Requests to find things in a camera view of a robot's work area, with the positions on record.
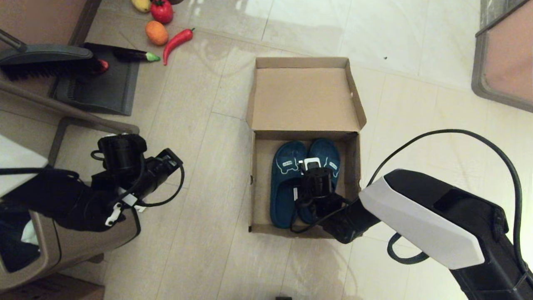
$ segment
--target brush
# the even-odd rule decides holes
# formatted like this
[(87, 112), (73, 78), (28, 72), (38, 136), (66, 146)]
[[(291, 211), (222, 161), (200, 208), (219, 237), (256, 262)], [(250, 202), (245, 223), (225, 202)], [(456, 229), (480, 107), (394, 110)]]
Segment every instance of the brush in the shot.
[(13, 47), (0, 52), (0, 69), (11, 81), (29, 77), (101, 74), (109, 64), (89, 49), (66, 45), (26, 45), (0, 29), (0, 40)]

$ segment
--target toy vegetable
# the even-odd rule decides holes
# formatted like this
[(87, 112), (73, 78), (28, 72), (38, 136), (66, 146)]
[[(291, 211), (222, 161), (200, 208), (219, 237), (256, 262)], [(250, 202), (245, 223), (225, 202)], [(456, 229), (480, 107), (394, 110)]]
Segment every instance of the toy vegetable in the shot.
[(168, 0), (153, 0), (150, 12), (154, 20), (167, 24), (174, 18), (174, 10)]
[(176, 34), (170, 41), (168, 41), (167, 45), (165, 46), (165, 50), (163, 51), (163, 65), (166, 66), (168, 61), (168, 56), (170, 55), (170, 52), (174, 50), (179, 45), (188, 42), (192, 40), (192, 31), (193, 29), (185, 29), (184, 31)]

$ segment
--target blue slipper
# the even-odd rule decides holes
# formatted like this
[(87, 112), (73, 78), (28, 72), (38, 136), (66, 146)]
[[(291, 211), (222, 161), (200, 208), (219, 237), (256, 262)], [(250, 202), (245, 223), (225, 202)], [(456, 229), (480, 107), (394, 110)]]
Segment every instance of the blue slipper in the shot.
[(294, 213), (294, 187), (300, 185), (302, 174), (298, 161), (304, 160), (306, 149), (300, 141), (281, 146), (272, 161), (270, 187), (270, 218), (274, 226), (289, 228)]
[[(322, 167), (330, 168), (332, 170), (332, 186), (334, 192), (335, 188), (337, 187), (338, 174), (341, 170), (341, 156), (338, 153), (335, 143), (330, 139), (317, 139), (313, 142), (313, 144), (311, 144), (307, 157), (318, 157)], [(299, 209), (298, 215), (300, 219), (307, 224), (311, 224), (316, 221), (313, 219), (313, 214), (307, 207)]]

